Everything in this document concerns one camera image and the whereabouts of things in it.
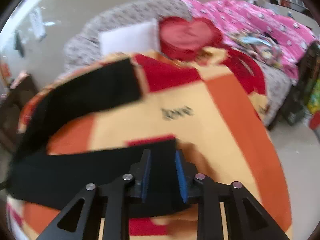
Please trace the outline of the black pants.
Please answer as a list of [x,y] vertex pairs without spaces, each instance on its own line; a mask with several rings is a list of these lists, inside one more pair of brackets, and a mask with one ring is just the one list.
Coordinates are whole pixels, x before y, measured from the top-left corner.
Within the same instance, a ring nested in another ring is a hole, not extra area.
[[172,135],[121,138],[142,124],[136,114],[116,122],[98,116],[141,100],[143,94],[130,59],[102,63],[84,69],[52,89],[36,96],[36,107],[22,134],[9,170],[9,204],[29,223],[53,218],[88,183],[110,183],[138,162],[144,147],[167,154],[175,148]]

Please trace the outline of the orange red patchwork blanket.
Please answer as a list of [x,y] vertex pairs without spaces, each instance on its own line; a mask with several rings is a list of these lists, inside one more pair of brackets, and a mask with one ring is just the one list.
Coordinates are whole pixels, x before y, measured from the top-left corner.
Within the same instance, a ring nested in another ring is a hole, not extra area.
[[[142,89],[140,101],[110,110],[98,120],[116,122],[136,114],[127,132],[103,128],[112,134],[115,145],[121,138],[139,139],[146,135],[169,134],[175,148],[167,154],[152,152],[152,167],[144,215],[130,220],[132,239],[195,239],[197,206],[182,202],[175,167],[175,152],[215,181],[230,184],[240,181],[287,237],[292,237],[292,215],[287,184],[278,155],[262,122],[266,88],[259,67],[234,50],[208,47],[194,63],[176,63],[150,51],[111,54],[90,66],[130,59]],[[36,96],[81,75],[85,66],[45,87]],[[19,130],[23,134],[35,97],[22,112]],[[29,223],[9,204],[8,219],[18,239],[36,239],[54,219]]]

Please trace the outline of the green yellow bag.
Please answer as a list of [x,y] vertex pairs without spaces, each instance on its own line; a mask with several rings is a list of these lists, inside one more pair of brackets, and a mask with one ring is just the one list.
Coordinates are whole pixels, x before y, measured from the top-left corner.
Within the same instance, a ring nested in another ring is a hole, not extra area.
[[320,109],[320,78],[317,79],[313,87],[307,108],[311,114],[317,113]]

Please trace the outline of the dark wooden side table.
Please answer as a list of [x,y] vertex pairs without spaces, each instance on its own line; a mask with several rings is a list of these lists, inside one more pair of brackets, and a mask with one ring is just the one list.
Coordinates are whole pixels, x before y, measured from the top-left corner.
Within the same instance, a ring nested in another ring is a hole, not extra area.
[[31,75],[27,75],[1,99],[1,146],[9,153],[14,153],[20,139],[18,121],[27,102],[39,92]]

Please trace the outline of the colourful crumpled cloth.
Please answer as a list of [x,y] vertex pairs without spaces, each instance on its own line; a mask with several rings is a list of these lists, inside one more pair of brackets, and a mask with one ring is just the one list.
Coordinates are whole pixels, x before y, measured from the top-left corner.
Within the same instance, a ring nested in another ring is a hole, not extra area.
[[227,36],[240,50],[254,59],[274,68],[283,67],[280,46],[272,38],[250,31],[228,33]]

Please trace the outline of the grey floral quilt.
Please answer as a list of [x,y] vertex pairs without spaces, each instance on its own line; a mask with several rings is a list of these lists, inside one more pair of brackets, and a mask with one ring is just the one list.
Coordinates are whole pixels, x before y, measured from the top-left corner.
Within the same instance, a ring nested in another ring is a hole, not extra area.
[[[92,64],[102,58],[99,33],[166,16],[178,16],[191,20],[191,10],[182,0],[140,0],[124,3],[101,12],[90,19],[80,33],[72,37],[64,46],[64,69],[71,72]],[[291,88],[291,81],[280,70],[263,63],[258,64],[263,71],[267,89],[268,110],[263,118],[265,126],[271,127],[280,115],[280,109]]]

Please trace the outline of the pink patterned quilt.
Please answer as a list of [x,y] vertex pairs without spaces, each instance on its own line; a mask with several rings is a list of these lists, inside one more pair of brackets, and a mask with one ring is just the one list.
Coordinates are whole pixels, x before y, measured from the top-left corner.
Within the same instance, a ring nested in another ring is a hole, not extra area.
[[224,42],[238,48],[227,36],[228,33],[250,31],[272,38],[282,52],[284,72],[293,84],[298,81],[298,61],[316,41],[315,34],[292,18],[276,14],[246,1],[212,0],[201,3],[197,0],[182,0],[187,3],[193,17],[210,19],[223,33]]

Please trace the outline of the red heart cushion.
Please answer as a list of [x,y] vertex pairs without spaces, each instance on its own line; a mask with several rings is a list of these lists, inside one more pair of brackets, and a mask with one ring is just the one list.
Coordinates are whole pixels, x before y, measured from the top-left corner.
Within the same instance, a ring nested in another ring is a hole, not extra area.
[[167,17],[159,23],[161,52],[179,61],[191,61],[198,57],[204,47],[219,47],[223,34],[207,18]]

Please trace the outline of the white pillow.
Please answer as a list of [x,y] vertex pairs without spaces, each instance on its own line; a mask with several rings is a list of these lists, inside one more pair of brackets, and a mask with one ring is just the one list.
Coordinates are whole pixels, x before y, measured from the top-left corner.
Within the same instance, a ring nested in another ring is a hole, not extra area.
[[103,56],[112,53],[142,53],[160,51],[159,22],[150,21],[100,32],[98,35]]

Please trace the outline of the dark wooden bed frame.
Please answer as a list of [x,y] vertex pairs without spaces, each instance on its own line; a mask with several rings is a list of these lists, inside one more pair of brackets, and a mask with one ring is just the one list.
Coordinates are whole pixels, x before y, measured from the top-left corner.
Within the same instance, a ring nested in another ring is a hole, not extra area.
[[319,41],[312,42],[304,56],[298,61],[298,82],[290,87],[290,91],[277,111],[275,118],[267,126],[272,130],[280,118],[293,126],[306,115],[306,106],[311,92],[319,78]]

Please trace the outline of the dark cloth hanging on wall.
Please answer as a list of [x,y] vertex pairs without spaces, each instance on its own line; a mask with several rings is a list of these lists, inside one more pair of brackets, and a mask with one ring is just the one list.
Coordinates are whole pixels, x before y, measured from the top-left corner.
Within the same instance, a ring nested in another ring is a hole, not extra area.
[[24,58],[25,57],[24,46],[18,31],[15,31],[14,41],[15,41],[14,49],[18,51],[20,57]]

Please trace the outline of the wall calendar poster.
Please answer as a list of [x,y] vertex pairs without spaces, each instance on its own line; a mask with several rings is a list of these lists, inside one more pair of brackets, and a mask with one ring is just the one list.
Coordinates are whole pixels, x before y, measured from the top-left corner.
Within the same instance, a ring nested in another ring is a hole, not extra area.
[[35,7],[30,12],[30,22],[35,38],[41,41],[47,34],[40,7]]

